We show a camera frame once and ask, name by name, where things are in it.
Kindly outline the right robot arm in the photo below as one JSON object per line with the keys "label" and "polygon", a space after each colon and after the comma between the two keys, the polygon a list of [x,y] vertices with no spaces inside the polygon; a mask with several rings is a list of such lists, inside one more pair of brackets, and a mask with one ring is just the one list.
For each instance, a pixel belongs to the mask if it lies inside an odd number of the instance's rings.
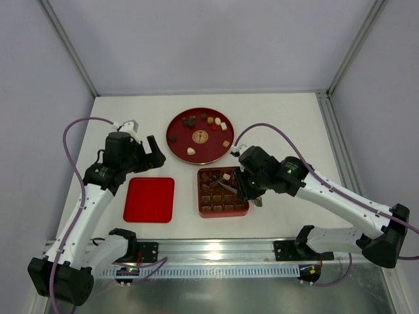
{"label": "right robot arm", "polygon": [[396,266],[407,234],[407,207],[370,201],[330,181],[300,158],[278,161],[261,147],[245,145],[235,146],[231,154],[240,164],[234,172],[239,199],[254,201],[271,190],[309,201],[351,224],[349,228],[303,226],[294,242],[303,259],[329,252],[351,253],[362,254],[383,268]]}

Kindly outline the metal serving tongs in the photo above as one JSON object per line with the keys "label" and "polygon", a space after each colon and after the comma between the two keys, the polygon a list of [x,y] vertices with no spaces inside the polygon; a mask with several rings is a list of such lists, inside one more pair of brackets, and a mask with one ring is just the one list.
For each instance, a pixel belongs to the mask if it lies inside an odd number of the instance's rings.
{"label": "metal serving tongs", "polygon": [[224,188],[225,190],[228,190],[229,192],[233,193],[233,194],[237,194],[237,189],[223,183],[222,181],[220,181],[219,179],[217,180],[213,180],[213,182],[217,185],[220,186],[222,188]]}

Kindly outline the red chocolate box with tray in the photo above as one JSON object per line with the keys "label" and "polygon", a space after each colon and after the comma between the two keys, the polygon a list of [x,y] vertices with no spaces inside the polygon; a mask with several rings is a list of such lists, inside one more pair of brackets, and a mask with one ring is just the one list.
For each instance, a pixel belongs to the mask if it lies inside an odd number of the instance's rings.
{"label": "red chocolate box with tray", "polygon": [[[202,218],[227,218],[246,216],[249,210],[249,203],[239,200],[236,194],[217,186],[213,180],[219,179],[223,183],[237,189],[234,171],[237,166],[232,167],[207,167],[201,168],[197,172],[198,190],[198,212]],[[200,175],[206,173],[210,178],[204,182]],[[223,174],[228,173],[230,179],[224,180]],[[201,186],[208,185],[208,191],[203,191]]]}

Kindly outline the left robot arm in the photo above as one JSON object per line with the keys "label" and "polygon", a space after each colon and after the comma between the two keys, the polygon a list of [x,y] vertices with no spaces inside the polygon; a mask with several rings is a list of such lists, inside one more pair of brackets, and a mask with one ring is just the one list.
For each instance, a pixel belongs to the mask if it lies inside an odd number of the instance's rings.
{"label": "left robot arm", "polygon": [[135,232],[115,228],[91,251],[87,246],[96,226],[130,173],[160,168],[166,161],[155,137],[147,137],[151,151],[126,131],[111,132],[100,163],[92,164],[81,182],[81,195],[61,234],[42,258],[33,258],[28,273],[39,295],[81,306],[89,298],[94,279],[113,262],[129,262],[139,253]]}

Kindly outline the red rectangular box lid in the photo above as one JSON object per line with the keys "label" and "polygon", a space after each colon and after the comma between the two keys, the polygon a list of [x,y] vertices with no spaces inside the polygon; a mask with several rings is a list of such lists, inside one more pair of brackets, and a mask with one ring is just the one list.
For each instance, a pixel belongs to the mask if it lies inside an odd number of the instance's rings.
{"label": "red rectangular box lid", "polygon": [[128,184],[123,219],[166,224],[172,220],[175,181],[169,177],[133,178]]}

